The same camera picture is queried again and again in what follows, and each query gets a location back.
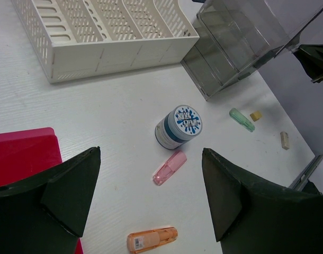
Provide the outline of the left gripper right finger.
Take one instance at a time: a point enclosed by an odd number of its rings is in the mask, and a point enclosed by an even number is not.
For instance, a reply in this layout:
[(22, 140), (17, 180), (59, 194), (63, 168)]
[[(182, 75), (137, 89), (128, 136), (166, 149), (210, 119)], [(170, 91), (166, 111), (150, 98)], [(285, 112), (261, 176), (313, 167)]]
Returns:
[(323, 253), (323, 195), (275, 184), (209, 148), (202, 172), (223, 253)]

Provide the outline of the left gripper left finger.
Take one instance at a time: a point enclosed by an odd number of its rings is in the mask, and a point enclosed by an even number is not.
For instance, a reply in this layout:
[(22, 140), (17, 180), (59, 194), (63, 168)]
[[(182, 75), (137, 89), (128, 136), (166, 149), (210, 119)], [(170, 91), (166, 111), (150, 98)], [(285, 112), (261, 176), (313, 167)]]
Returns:
[(0, 187), (0, 253), (74, 253), (83, 236), (101, 166), (91, 147)]

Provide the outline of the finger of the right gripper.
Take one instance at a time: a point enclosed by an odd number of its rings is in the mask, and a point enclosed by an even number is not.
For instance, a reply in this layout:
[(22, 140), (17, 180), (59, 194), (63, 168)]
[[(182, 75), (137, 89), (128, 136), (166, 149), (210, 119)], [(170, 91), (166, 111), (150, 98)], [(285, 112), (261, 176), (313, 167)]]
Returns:
[(302, 44), (293, 54), (313, 83), (323, 81), (323, 44)]

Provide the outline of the clear acrylic storage box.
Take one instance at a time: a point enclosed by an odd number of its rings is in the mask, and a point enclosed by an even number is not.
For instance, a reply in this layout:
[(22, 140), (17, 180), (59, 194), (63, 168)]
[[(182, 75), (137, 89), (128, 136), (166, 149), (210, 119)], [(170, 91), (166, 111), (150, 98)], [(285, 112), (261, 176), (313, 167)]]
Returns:
[(209, 100), (306, 44), (303, 33), (322, 13), (323, 1), (205, 1), (194, 21), (199, 40), (183, 66)]

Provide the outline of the pink correction tape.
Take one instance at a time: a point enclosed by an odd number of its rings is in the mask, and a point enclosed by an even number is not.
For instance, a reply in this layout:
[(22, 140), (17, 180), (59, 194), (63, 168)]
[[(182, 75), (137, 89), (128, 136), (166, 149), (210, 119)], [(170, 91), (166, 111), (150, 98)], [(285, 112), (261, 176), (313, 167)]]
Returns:
[(175, 174), (187, 161), (185, 153), (175, 152), (153, 175), (152, 180), (157, 185), (162, 185)]

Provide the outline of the green correction tape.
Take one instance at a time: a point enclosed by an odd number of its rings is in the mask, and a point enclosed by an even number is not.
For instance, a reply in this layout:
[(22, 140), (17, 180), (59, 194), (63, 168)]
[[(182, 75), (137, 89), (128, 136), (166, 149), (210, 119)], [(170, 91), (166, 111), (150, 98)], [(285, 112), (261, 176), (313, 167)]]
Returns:
[(249, 132), (255, 131), (255, 126), (252, 124), (252, 122), (246, 118), (240, 111), (238, 111), (236, 108), (232, 108), (229, 111), (229, 115), (232, 119), (234, 119), (238, 124), (243, 126), (245, 129), (247, 129)]

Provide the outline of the orange correction tape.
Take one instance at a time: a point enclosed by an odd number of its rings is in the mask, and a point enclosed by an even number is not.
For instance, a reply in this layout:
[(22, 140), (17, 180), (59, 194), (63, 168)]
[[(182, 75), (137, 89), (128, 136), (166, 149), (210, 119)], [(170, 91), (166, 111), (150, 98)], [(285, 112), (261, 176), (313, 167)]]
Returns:
[(141, 253), (175, 241), (178, 231), (175, 227), (131, 233), (127, 237), (130, 253)]

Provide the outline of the blue lidded jar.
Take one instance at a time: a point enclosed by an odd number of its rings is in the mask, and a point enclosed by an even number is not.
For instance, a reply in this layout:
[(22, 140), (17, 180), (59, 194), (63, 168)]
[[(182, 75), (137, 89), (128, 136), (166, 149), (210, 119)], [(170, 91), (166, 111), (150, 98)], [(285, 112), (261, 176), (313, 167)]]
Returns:
[(155, 137), (165, 149), (175, 150), (197, 137), (202, 128), (199, 113), (188, 105), (179, 105), (156, 125)]

